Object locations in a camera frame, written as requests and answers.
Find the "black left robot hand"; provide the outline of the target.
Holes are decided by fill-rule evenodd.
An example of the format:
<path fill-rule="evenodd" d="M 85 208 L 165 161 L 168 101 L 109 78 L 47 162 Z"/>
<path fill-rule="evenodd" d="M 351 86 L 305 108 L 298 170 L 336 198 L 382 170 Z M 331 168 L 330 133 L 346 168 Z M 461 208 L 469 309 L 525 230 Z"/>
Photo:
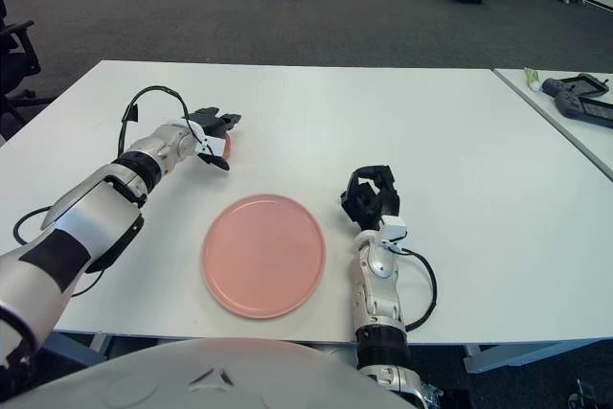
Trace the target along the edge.
<path fill-rule="evenodd" d="M 228 171 L 232 147 L 229 132 L 240 122 L 241 116 L 219 115 L 218 112 L 216 107 L 198 109 L 189 115 L 188 123 L 196 139 L 197 156 L 209 165 Z"/>

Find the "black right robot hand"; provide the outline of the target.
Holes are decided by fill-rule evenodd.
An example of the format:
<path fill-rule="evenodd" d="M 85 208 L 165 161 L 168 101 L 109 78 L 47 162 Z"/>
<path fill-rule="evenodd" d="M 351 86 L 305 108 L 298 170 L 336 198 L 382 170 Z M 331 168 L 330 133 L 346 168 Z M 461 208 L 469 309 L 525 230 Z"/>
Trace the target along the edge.
<path fill-rule="evenodd" d="M 394 184 L 389 166 L 358 168 L 340 195 L 341 207 L 361 231 L 378 231 L 384 216 L 399 216 L 400 198 Z"/>

